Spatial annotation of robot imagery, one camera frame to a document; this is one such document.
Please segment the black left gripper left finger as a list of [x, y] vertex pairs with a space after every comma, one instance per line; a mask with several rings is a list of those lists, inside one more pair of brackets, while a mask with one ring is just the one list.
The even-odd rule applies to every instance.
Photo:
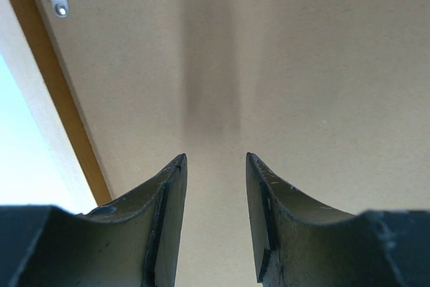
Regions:
[[2, 286], [173, 286], [187, 157], [92, 210], [1, 207]]

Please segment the wooden picture frame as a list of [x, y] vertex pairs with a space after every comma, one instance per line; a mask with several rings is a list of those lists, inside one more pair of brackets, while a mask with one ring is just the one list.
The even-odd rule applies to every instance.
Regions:
[[111, 200], [35, 0], [1, 0], [5, 60], [80, 213]]

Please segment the white photo paper sheet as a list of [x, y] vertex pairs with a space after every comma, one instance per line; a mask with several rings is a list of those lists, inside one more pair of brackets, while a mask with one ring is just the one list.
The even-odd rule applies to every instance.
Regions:
[[5, 60], [1, 59], [1, 204], [53, 204], [73, 213], [73, 200]]

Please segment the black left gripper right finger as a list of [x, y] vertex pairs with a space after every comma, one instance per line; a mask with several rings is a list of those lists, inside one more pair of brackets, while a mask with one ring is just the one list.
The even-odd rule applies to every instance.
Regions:
[[254, 153], [246, 187], [264, 286], [428, 286], [429, 211], [350, 214], [308, 196]]

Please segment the brown frame backing board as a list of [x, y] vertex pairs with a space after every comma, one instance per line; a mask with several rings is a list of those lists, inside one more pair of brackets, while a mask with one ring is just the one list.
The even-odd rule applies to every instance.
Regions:
[[429, 207], [429, 0], [36, 0], [113, 197], [178, 154], [177, 286], [255, 286], [245, 158], [334, 208]]

